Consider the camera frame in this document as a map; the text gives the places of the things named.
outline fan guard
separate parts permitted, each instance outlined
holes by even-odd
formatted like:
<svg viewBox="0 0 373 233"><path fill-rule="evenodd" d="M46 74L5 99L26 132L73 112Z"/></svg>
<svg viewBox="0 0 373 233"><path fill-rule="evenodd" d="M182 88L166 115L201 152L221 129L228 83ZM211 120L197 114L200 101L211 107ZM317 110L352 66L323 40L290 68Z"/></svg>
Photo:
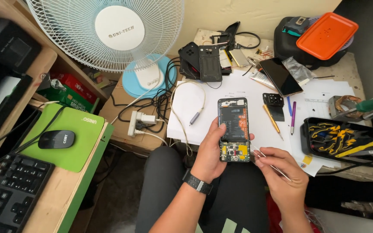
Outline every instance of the fan guard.
<svg viewBox="0 0 373 233"><path fill-rule="evenodd" d="M136 71L156 63L177 39L184 16L183 0L27 0L27 3L45 34L67 55L109 72ZM151 63L147 57L156 54L159 57ZM126 68L131 62L136 66Z"/></svg>

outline white fan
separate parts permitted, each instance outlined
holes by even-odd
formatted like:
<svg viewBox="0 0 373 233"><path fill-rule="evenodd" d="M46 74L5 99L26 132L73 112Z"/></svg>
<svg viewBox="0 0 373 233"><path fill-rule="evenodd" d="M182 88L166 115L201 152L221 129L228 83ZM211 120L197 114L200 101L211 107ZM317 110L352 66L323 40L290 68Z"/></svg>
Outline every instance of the white fan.
<svg viewBox="0 0 373 233"><path fill-rule="evenodd" d="M123 87L130 95L150 98L164 88L165 55L181 29L183 0L27 3L45 34L67 55L98 70L125 71ZM175 69L168 78L174 82Z"/></svg>

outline black mouse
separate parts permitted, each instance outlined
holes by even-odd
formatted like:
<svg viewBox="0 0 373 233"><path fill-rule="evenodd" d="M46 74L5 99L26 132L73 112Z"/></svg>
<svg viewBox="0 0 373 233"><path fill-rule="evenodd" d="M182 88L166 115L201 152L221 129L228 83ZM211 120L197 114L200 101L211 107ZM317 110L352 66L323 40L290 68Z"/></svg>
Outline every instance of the black mouse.
<svg viewBox="0 0 373 233"><path fill-rule="evenodd" d="M69 148L74 143L75 134L70 130L53 130L44 132L38 140L40 149Z"/></svg>

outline fan hub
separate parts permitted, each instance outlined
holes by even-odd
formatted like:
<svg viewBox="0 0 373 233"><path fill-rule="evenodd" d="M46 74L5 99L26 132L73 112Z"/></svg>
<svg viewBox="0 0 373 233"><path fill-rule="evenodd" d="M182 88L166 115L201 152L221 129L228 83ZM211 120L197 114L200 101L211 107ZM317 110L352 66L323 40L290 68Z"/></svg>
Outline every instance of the fan hub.
<svg viewBox="0 0 373 233"><path fill-rule="evenodd" d="M96 16L95 29L99 39L116 50L131 50L145 37L141 18L129 8L109 6Z"/></svg>

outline wristwatch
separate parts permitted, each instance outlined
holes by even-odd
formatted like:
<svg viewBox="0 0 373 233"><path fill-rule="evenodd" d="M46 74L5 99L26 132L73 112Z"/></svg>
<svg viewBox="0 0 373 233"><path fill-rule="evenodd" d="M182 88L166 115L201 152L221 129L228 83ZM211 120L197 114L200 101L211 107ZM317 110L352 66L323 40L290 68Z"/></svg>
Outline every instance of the wristwatch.
<svg viewBox="0 0 373 233"><path fill-rule="evenodd" d="M206 195L210 194L211 189L213 187L211 184L207 184L204 181L199 180L198 178L194 177L191 174L191 171L189 169L186 170L186 173L184 175L184 178L182 178L182 180L185 183L189 184L189 186L193 187L196 191L201 192Z"/></svg>

